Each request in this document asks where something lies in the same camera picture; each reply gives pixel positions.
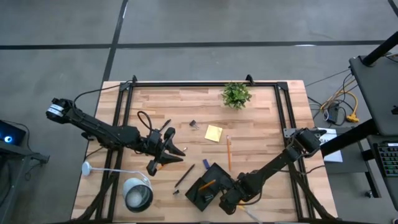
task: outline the yellow sticky note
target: yellow sticky note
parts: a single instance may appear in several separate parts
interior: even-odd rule
[[[209,140],[212,140],[212,141],[215,141],[215,142],[219,142],[222,132],[223,132],[222,128],[219,128],[219,127],[216,127],[216,126],[213,126],[213,125],[209,125],[207,127],[205,139],[209,139]]]

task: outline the desk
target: desk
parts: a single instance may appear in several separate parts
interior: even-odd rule
[[[103,87],[117,85],[119,82],[104,82]],[[290,97],[298,127],[313,127],[311,111],[303,81],[289,81]],[[232,139],[231,176],[236,178],[240,172],[250,172],[261,168],[272,160],[284,148],[280,122],[275,102],[275,92],[269,87],[249,87],[253,95],[251,102],[246,103],[243,110],[236,111],[222,104],[220,87],[135,87],[130,110],[129,125],[137,126],[141,135],[148,130],[138,120],[139,110],[147,112],[155,128],[160,128],[167,119],[169,126],[176,129],[174,144],[183,149],[188,147],[183,162],[167,164],[162,170],[150,177],[154,189],[152,205],[144,212],[131,213],[124,205],[121,195],[123,183],[133,177],[121,173],[116,199],[114,222],[252,222],[245,213],[237,210],[234,215],[227,215],[218,206],[219,197],[206,208],[199,211],[186,197],[185,192],[205,173],[202,159],[210,164],[217,162],[224,170],[228,170],[226,135]],[[96,118],[112,124],[117,88],[105,90],[100,94]],[[195,120],[199,130],[189,126]],[[215,125],[223,128],[220,142],[211,142],[204,138],[207,126]],[[91,142],[87,153],[99,148],[97,142]],[[106,150],[93,154],[88,158],[93,167],[103,167]],[[150,157],[137,155],[133,150],[125,149],[122,169],[139,170],[145,174]],[[180,184],[180,193],[172,195],[174,185],[185,171],[192,165],[195,168]],[[321,152],[305,160],[307,170],[322,165]],[[98,193],[101,185],[101,172],[93,172],[88,177],[81,177],[78,187],[72,218],[81,215]],[[335,204],[331,194],[326,170],[317,169],[308,175],[312,192],[329,213],[336,216]],[[305,200],[300,196],[305,210]],[[297,220],[290,177],[288,173],[279,172],[271,177],[263,188],[262,199],[249,207],[253,214],[267,222]]]

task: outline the pen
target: pen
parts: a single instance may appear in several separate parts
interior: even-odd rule
[[[201,186],[201,187],[199,188],[199,190],[198,190],[198,191],[201,191],[201,190],[203,190],[203,189],[206,189],[206,188],[208,188],[210,185],[214,184],[215,182],[216,182],[216,180],[212,180],[212,181],[210,181],[209,183],[207,183],[207,184],[205,184],[205,185]]]

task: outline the blue light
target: blue light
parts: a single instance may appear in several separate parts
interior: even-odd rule
[[[5,141],[6,143],[10,143],[10,142],[12,142],[12,137],[11,137],[11,136],[6,136],[6,137],[4,138],[4,141]]]

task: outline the white paper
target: white paper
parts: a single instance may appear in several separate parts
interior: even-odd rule
[[[326,133],[319,138],[319,140],[321,141],[321,145],[337,137],[335,129],[330,129],[330,128],[318,128],[318,129],[326,130]],[[341,156],[341,151],[339,150],[325,156],[323,160],[325,162],[343,162],[343,157]]]

